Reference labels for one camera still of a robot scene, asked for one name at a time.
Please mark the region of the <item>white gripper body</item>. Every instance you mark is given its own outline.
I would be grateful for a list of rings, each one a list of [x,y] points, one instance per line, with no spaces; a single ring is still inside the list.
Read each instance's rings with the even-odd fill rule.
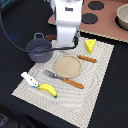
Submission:
[[[57,25],[57,43],[59,47],[70,47],[74,36],[79,31],[78,26]]]

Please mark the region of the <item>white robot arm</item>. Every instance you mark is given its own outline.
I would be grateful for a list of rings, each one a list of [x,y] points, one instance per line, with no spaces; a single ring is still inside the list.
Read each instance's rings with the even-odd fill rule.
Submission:
[[[83,0],[51,0],[50,6],[55,14],[57,43],[60,48],[70,47],[79,31]]]

